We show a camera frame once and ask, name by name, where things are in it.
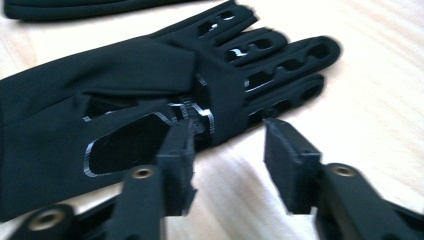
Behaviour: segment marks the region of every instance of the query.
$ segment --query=table surface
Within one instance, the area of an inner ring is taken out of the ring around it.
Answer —
[[[0,17],[0,79],[63,56],[145,35],[223,1],[201,1],[84,20],[27,23]],[[321,96],[280,119],[323,163],[359,169],[389,201],[424,213],[424,3],[239,0],[291,41],[328,35],[343,46],[322,71]],[[168,239],[317,239],[313,216],[290,216],[263,163],[263,127],[201,152],[186,217],[167,218]],[[78,212],[120,185],[67,200]],[[6,239],[23,216],[0,225]]]

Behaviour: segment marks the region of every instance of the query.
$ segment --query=black fabric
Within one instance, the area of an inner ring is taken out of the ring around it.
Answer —
[[[4,0],[11,19],[50,21],[85,18],[196,0]]]
[[[255,21],[228,1],[0,81],[0,218],[119,181],[133,161],[152,162],[182,119],[203,149],[317,96],[324,80],[314,72],[336,61],[337,43],[242,32]]]

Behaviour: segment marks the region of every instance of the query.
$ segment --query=exoskeleton glove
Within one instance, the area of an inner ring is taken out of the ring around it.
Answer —
[[[243,32],[253,12],[225,2],[151,35],[0,81],[0,217],[118,182],[154,161],[170,126],[192,119],[197,149],[317,96],[337,43]]]
[[[51,21],[127,12],[195,0],[4,0],[8,18]]]

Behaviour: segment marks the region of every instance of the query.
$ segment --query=black glove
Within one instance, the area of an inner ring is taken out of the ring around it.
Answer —
[[[154,161],[169,126],[191,118],[196,147],[318,95],[338,45],[287,45],[233,1],[154,34],[59,59],[0,81],[0,217],[119,181]]]
[[[46,21],[83,18],[196,0],[4,0],[8,18]]]

